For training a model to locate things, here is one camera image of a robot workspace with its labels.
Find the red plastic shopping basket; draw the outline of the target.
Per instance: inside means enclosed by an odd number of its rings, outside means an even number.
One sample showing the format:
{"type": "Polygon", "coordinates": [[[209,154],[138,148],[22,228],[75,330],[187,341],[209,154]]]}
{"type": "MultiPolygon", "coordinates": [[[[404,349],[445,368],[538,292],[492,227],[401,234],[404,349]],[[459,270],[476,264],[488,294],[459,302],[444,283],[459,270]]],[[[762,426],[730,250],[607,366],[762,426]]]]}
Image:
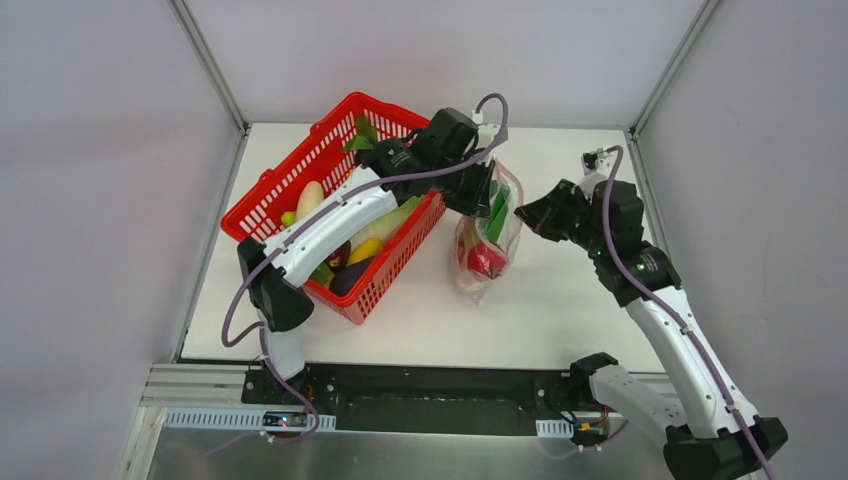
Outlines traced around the red plastic shopping basket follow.
{"type": "MultiPolygon", "coordinates": [[[[402,137],[429,123],[413,111],[365,93],[347,95],[313,124],[309,135],[278,166],[266,170],[230,207],[221,220],[221,229],[238,242],[248,237],[263,242],[283,230],[283,213],[295,209],[309,182],[318,182],[326,196],[338,190],[355,166],[354,154],[345,153],[343,147],[356,134],[355,122],[361,116],[369,119],[380,139],[402,137]]],[[[385,240],[380,254],[348,295],[336,296],[312,279],[303,285],[304,290],[352,323],[364,323],[445,210],[439,194],[427,194],[396,233],[385,240]]]]}

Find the red bell pepper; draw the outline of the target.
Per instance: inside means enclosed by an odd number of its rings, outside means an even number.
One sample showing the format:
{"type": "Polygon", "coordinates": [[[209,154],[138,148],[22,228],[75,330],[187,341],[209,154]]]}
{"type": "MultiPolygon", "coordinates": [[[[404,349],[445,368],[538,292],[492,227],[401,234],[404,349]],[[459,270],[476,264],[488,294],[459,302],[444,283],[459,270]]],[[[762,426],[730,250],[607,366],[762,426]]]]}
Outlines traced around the red bell pepper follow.
{"type": "Polygon", "coordinates": [[[467,269],[481,278],[490,280],[500,277],[508,264],[509,257],[501,250],[483,243],[472,247],[466,256],[467,269]]]}

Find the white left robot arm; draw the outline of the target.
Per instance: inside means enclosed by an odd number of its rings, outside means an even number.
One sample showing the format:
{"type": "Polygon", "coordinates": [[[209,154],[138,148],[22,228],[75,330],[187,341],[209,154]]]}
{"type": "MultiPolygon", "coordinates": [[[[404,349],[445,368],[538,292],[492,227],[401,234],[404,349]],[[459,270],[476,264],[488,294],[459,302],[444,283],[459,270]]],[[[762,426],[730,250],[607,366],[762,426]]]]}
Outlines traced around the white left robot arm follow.
{"type": "Polygon", "coordinates": [[[239,243],[236,295],[247,295],[257,310],[251,327],[271,371],[266,389],[279,403],[293,404],[304,394],[302,326],[314,303],[303,285],[322,261],[369,223],[431,192],[458,213],[489,214],[493,151],[507,140],[508,127],[501,120],[485,135],[482,120],[480,111],[439,110],[426,126],[363,149],[351,177],[291,227],[239,243]]]}

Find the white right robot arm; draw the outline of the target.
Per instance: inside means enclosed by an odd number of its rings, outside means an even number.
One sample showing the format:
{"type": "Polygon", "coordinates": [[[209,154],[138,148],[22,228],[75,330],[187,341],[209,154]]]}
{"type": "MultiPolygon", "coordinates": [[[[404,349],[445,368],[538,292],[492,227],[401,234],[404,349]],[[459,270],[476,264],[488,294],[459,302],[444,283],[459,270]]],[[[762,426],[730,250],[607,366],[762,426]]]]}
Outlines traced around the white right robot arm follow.
{"type": "Polygon", "coordinates": [[[670,401],[635,380],[611,356],[571,365],[569,400],[623,415],[662,450],[676,479],[737,479],[760,471],[787,442],[776,417],[763,417],[730,378],[694,318],[667,255],[644,238],[644,204],[635,185],[601,180],[585,191],[561,180],[516,216],[535,234],[571,241],[592,260],[599,282],[637,324],[665,369],[670,401]]]}

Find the green leafy bok choy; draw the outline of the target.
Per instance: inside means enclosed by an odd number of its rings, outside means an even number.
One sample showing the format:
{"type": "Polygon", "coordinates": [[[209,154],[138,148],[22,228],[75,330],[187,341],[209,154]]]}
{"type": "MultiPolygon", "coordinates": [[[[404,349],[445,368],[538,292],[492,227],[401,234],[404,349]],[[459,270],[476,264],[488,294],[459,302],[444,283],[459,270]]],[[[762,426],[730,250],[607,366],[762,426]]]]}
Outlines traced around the green leafy bok choy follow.
{"type": "Polygon", "coordinates": [[[510,196],[510,188],[507,185],[501,185],[492,199],[490,216],[485,226],[486,238],[492,244],[498,242],[503,231],[510,196]]]}

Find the clear zip top bag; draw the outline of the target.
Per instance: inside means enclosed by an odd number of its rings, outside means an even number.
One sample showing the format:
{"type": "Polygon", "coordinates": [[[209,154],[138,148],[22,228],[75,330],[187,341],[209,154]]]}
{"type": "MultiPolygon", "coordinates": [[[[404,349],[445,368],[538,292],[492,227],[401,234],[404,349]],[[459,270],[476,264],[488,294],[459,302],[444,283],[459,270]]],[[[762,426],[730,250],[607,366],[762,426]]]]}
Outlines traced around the clear zip top bag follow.
{"type": "Polygon", "coordinates": [[[522,229],[515,210],[524,202],[523,186],[500,162],[493,165],[490,215],[459,219],[449,263],[456,289],[476,305],[513,264],[522,229]]]}

